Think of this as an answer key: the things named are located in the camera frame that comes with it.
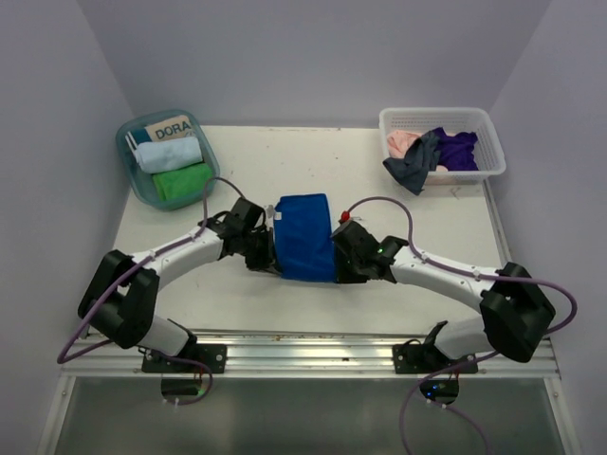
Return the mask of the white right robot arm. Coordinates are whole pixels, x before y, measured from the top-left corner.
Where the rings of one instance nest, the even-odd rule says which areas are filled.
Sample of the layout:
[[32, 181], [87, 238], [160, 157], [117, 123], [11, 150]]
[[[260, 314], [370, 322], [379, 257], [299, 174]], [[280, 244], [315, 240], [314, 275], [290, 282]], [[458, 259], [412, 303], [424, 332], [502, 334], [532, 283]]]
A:
[[474, 311], [474, 318], [438, 322], [422, 343], [405, 349], [404, 358], [430, 372], [444, 372], [456, 361], [490, 351], [526, 363], [556, 315], [518, 264], [491, 270], [449, 261], [440, 268], [437, 257], [414, 252], [409, 241], [394, 236], [378, 241], [353, 220], [341, 224], [332, 240], [348, 281], [412, 285]]

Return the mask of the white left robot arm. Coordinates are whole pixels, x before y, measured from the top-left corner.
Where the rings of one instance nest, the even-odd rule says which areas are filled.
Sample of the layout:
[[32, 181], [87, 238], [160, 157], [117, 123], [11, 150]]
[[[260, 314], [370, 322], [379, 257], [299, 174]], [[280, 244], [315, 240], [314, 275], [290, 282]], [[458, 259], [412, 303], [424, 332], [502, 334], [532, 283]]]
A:
[[207, 217], [186, 234], [157, 248], [103, 256], [78, 308], [78, 316], [122, 349], [163, 354], [176, 372], [197, 360], [193, 334], [156, 314], [158, 293], [200, 266], [239, 255], [248, 269], [276, 274], [273, 231], [266, 211], [240, 197], [230, 210]]

